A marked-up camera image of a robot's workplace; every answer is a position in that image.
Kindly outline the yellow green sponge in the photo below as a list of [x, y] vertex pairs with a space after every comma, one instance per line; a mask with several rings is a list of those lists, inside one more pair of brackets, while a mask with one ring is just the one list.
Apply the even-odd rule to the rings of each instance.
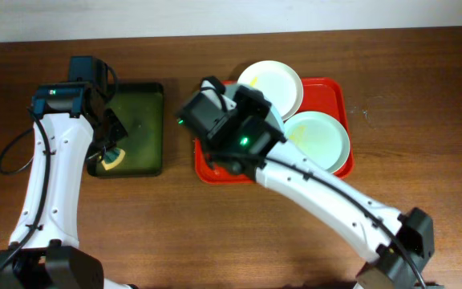
[[114, 169], [119, 165], [125, 157], [125, 151], [120, 148], [113, 148], [108, 150], [103, 155], [101, 164], [105, 170]]

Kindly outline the cream white plate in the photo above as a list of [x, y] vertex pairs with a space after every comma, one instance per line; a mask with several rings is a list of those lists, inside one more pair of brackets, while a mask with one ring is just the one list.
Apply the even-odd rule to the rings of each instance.
[[283, 120], [288, 120], [302, 105], [302, 79], [284, 63], [274, 60], [256, 62], [239, 75], [237, 82], [261, 91]]

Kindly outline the light green plate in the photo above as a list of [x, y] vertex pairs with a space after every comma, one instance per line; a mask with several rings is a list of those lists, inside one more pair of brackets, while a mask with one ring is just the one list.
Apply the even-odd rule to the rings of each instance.
[[299, 112], [285, 124], [285, 135], [312, 161], [329, 173], [347, 162], [351, 141], [344, 126], [323, 112]]

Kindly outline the light blue plate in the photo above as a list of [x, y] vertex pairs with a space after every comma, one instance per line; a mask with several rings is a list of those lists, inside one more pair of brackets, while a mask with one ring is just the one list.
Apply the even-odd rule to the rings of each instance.
[[[234, 109], [238, 105], [238, 101], [236, 100], [236, 91], [240, 86], [244, 86], [248, 88], [249, 90], [252, 90], [253, 92], [259, 92], [261, 96], [267, 100], [270, 101], [261, 91], [258, 89], [244, 83], [236, 83], [233, 81], [225, 81], [225, 102], [226, 102], [226, 107], [227, 108], [232, 108]], [[275, 108], [273, 104], [271, 104], [271, 107], [269, 109], [269, 113], [265, 118], [266, 122], [273, 127], [277, 128], [279, 131], [284, 132], [285, 127], [284, 127], [284, 122], [282, 120], [282, 117], [280, 116], [278, 110]]]

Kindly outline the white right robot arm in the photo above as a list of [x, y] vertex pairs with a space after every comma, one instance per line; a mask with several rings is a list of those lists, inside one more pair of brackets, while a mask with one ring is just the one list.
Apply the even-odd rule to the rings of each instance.
[[240, 86], [231, 98], [201, 88], [176, 115], [210, 164], [289, 198], [342, 237], [365, 262], [358, 288], [426, 287], [433, 245], [415, 227], [429, 217], [418, 209], [401, 214], [320, 168], [268, 120], [274, 111], [260, 92]]

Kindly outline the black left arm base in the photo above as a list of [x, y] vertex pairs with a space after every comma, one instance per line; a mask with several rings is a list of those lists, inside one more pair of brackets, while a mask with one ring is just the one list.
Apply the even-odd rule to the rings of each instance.
[[53, 241], [43, 248], [0, 250], [0, 288], [6, 289], [137, 289], [135, 284], [107, 279], [102, 263], [73, 246]]

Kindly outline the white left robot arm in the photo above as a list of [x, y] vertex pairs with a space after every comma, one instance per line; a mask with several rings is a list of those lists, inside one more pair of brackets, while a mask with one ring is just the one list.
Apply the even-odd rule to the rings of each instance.
[[78, 246], [77, 208], [83, 167], [112, 170], [128, 135], [107, 103], [118, 85], [76, 81], [45, 84], [32, 97], [34, 155], [22, 215], [10, 244], [43, 248], [57, 240]]

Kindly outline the black tray with green liquid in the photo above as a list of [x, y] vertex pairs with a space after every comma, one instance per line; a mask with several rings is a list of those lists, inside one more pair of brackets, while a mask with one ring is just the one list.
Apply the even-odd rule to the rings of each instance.
[[87, 165], [93, 177], [154, 177], [162, 171], [164, 89], [160, 83], [124, 83], [107, 105], [128, 135], [117, 142], [122, 161], [106, 170]]

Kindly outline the red plastic tray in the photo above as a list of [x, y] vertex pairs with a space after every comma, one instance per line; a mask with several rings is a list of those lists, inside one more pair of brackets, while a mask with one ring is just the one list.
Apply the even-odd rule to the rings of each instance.
[[[334, 117], [350, 135], [347, 112], [342, 89], [333, 79], [325, 77], [302, 78], [303, 100], [297, 112], [323, 112]], [[211, 169], [205, 158], [198, 139], [194, 140], [194, 165], [197, 176], [212, 185], [249, 184], [252, 181], [245, 175], [231, 175], [222, 167], [214, 165]]]

